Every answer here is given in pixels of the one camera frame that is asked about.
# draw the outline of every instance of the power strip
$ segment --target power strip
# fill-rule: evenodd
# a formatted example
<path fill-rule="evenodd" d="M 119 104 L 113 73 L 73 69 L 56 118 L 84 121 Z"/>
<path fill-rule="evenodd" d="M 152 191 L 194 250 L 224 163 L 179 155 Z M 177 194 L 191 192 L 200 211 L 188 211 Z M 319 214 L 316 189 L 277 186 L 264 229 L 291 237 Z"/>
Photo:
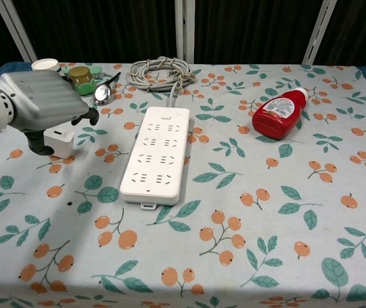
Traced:
<path fill-rule="evenodd" d="M 179 200 L 190 111 L 150 107 L 140 127 L 120 195 L 144 210 Z"/>

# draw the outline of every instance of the ketchup bottle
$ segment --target ketchup bottle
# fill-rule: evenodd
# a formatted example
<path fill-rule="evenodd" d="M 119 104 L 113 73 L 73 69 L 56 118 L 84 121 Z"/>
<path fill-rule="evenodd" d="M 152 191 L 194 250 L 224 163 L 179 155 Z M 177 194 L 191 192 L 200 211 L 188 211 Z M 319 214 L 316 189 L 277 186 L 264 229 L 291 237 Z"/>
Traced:
<path fill-rule="evenodd" d="M 296 125 L 307 98 L 306 90 L 296 88 L 271 99 L 253 115 L 254 129 L 269 138 L 282 139 Z"/>

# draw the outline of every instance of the gray wire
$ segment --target gray wire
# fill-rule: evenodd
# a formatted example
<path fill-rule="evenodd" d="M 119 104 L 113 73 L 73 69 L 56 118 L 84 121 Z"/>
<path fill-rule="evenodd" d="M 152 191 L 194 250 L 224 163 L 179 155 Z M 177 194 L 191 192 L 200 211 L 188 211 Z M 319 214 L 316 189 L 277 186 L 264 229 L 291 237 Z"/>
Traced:
<path fill-rule="evenodd" d="M 146 79 L 149 71 L 157 71 L 159 69 L 170 69 L 168 79 L 162 83 L 150 83 Z M 183 93 L 183 87 L 196 81 L 196 77 L 190 71 L 189 64 L 183 60 L 176 58 L 163 58 L 157 60 L 138 61 L 132 64 L 127 74 L 127 82 L 136 88 L 145 91 L 170 91 L 166 106 L 169 107 L 170 101 L 173 102 L 173 95 L 178 90 Z"/>

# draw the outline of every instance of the spoon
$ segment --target spoon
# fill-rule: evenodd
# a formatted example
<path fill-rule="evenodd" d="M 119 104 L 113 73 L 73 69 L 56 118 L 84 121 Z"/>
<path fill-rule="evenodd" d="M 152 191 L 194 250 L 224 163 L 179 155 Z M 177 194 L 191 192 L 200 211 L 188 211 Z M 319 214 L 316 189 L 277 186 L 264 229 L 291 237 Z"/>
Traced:
<path fill-rule="evenodd" d="M 119 80 L 120 72 L 117 73 L 111 79 L 101 83 L 98 85 L 96 90 L 93 92 L 93 101 L 97 106 L 104 106 L 112 101 L 114 101 L 114 95 L 112 93 L 112 89 L 110 88 L 110 84 L 115 81 L 115 83 Z"/>

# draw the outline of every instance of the bottle label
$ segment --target bottle label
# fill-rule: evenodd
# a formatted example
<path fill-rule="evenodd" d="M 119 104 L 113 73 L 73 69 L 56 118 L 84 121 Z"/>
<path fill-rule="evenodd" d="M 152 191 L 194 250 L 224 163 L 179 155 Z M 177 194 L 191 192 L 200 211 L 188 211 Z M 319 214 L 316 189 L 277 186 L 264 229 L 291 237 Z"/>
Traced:
<path fill-rule="evenodd" d="M 294 104 L 293 101 L 288 98 L 276 98 L 267 103 L 263 109 L 274 112 L 275 114 L 287 119 L 294 112 Z"/>

